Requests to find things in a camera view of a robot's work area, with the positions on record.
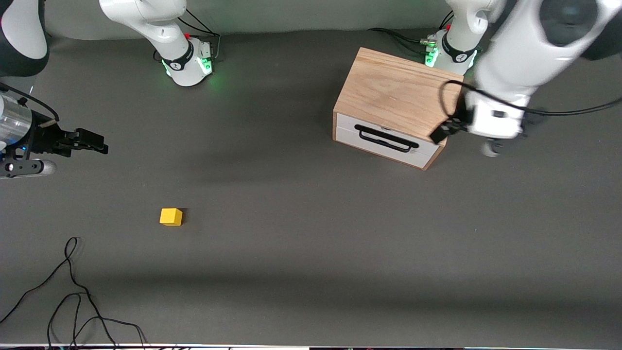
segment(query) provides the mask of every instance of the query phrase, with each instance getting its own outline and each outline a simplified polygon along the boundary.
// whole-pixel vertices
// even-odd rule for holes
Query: white drawer
[[[359,130],[356,129],[357,125],[366,126],[374,130],[382,131],[383,133],[387,133],[389,135],[397,136],[399,138],[403,138],[408,141],[416,142],[419,145],[419,147],[415,149],[416,153],[426,154],[431,157],[439,149],[439,146],[437,144],[434,144],[430,141],[424,141],[413,136],[398,133],[397,131],[385,129],[378,125],[368,123],[363,120],[358,120],[356,118],[352,118],[350,116],[343,115],[341,113],[337,113],[337,128],[338,129],[343,128],[345,130],[351,131],[353,133],[356,133],[358,137]]]
[[[377,140],[382,140],[380,138],[375,137],[374,135],[369,135],[369,137],[376,138]],[[369,151],[379,156],[385,156],[387,158],[395,159],[396,161],[410,164],[418,168],[424,168],[425,165],[432,158],[432,155],[420,153],[418,152],[418,149],[415,149],[415,148],[411,148],[408,152],[403,152],[403,151],[398,151],[396,149],[389,148],[388,146],[383,146],[381,144],[377,144],[377,143],[373,143],[368,140],[364,140],[361,138],[360,132],[357,130],[350,131],[344,128],[337,127],[335,139],[341,143],[345,143],[350,146],[364,149],[365,151]],[[382,141],[387,144],[392,144],[395,147],[404,148],[404,149],[407,148],[406,146],[403,146],[401,144],[393,143],[390,140],[382,140]]]

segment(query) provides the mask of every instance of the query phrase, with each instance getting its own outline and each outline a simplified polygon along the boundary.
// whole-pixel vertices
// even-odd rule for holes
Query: yellow cube
[[[183,212],[177,208],[164,208],[160,214],[160,224],[164,226],[181,226]]]

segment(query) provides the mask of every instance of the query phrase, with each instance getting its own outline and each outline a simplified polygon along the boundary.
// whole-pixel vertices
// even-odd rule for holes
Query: box
[[[160,212],[160,224],[164,226],[181,226],[183,212],[177,208],[163,208]]]
[[[361,48],[333,111],[333,140],[426,170],[447,140],[434,144],[431,132],[447,119],[439,90],[454,73]],[[453,113],[460,87],[445,87]]]

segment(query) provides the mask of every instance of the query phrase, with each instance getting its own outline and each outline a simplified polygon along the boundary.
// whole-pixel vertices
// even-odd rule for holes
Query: white wall
[[[449,11],[443,0],[188,0],[188,8],[224,34],[435,27]],[[47,0],[45,16],[52,35],[86,40],[138,37],[108,20],[98,0]]]

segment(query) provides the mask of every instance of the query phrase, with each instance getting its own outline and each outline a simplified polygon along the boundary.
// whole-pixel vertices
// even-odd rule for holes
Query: metal cylinder
[[[8,146],[21,140],[30,130],[32,112],[11,97],[0,95],[0,142]]]
[[[41,166],[43,170],[37,176],[48,176],[56,172],[56,163],[53,161],[41,160]]]

